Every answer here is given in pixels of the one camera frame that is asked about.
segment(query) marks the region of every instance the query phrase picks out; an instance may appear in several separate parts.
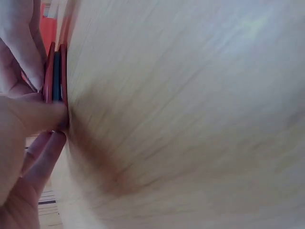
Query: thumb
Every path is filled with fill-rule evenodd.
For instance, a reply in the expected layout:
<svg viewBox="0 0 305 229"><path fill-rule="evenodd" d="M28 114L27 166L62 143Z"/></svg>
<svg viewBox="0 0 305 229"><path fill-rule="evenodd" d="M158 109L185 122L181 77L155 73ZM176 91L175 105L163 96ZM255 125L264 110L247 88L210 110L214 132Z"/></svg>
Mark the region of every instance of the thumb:
<svg viewBox="0 0 305 229"><path fill-rule="evenodd" d="M21 123L26 136L56 130L68 115L66 106L60 103L12 100L9 107L12 115Z"/></svg>

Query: wooden surface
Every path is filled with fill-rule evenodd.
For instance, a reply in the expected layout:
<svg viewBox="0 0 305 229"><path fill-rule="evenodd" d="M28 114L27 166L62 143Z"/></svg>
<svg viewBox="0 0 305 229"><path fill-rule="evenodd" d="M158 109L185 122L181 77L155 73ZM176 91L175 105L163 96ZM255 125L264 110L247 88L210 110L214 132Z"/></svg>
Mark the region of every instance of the wooden surface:
<svg viewBox="0 0 305 229"><path fill-rule="evenodd" d="M74 3L64 228L304 228L303 0Z"/></svg>

